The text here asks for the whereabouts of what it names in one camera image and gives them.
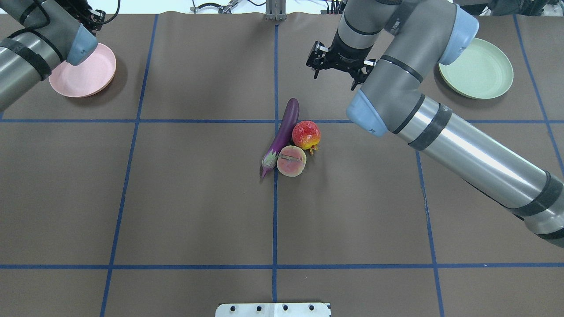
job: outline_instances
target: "light blue cap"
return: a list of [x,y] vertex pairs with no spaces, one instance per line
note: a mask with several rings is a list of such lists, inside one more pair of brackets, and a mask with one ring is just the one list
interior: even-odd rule
[[94,52],[97,46],[98,40],[96,40],[96,37],[81,24],[70,47],[67,62],[73,66],[79,65]]
[[386,124],[362,90],[359,90],[352,99],[347,108],[347,117],[377,137],[381,137],[387,132]]
[[439,63],[450,65],[470,45],[476,33],[478,33],[478,20],[456,5],[455,24],[452,28],[451,38],[448,40],[447,48],[444,50]]

